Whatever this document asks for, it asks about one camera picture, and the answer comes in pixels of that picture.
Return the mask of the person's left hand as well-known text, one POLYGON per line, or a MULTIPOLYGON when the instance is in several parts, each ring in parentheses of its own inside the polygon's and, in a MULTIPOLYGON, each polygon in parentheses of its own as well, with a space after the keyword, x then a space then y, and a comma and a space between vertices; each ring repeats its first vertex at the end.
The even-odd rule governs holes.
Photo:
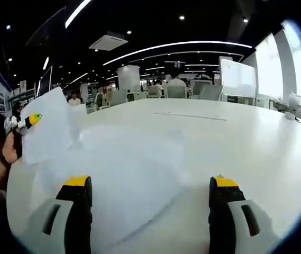
POLYGON ((14 134, 13 132, 10 132, 5 140, 3 149, 2 149, 2 155, 4 156, 6 162, 8 164, 13 164, 17 161, 18 156, 16 149, 14 148, 14 134))

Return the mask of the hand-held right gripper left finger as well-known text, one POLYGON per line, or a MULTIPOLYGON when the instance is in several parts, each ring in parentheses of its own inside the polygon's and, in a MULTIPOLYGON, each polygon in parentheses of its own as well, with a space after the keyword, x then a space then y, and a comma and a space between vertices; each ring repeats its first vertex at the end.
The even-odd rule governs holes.
POLYGON ((28 218, 25 247, 30 253, 91 253, 92 204, 91 177, 70 177, 28 218))

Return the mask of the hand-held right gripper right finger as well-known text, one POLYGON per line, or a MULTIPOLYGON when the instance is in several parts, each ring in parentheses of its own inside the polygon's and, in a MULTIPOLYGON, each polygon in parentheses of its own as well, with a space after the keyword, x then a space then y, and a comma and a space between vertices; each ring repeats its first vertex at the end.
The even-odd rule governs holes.
POLYGON ((209 183, 209 253, 271 253, 279 242, 269 215, 222 175, 209 183))

